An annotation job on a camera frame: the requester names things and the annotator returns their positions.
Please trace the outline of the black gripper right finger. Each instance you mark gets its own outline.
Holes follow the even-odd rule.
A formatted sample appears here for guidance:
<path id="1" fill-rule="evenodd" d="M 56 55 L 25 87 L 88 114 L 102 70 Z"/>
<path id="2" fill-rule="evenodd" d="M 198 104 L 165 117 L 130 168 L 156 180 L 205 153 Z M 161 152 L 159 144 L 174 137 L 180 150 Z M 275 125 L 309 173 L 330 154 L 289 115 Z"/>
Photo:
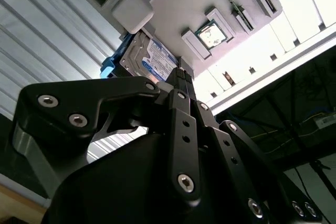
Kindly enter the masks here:
<path id="1" fill-rule="evenodd" d="M 232 121 L 218 124 L 197 101 L 192 77 L 185 74 L 191 114 L 197 123 L 202 178 L 220 223 L 321 223 L 322 214 Z"/>

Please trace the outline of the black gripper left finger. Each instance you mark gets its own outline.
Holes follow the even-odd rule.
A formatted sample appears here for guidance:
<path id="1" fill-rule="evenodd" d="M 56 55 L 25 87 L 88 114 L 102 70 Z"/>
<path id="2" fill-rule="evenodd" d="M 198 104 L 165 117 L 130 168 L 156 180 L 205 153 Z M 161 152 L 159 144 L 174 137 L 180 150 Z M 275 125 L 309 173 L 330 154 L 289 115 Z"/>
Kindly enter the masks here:
<path id="1" fill-rule="evenodd" d="M 168 143 L 160 185 L 182 204 L 196 206 L 195 100 L 192 77 L 182 69 L 158 83 L 137 76 L 31 84 L 19 94 L 12 143 L 53 197 L 67 177 L 88 165 L 91 143 L 145 126 Z"/>

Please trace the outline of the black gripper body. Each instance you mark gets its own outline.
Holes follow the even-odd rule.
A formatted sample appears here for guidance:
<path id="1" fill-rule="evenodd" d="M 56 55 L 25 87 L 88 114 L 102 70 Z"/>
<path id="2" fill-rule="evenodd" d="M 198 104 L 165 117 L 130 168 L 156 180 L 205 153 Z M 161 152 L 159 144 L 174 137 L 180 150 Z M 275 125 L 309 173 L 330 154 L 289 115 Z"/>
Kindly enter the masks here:
<path id="1" fill-rule="evenodd" d="M 244 213 L 227 196 L 214 197 L 202 179 L 196 207 L 170 174 L 173 141 L 142 136 L 70 175 L 46 213 L 47 223 L 243 223 Z"/>

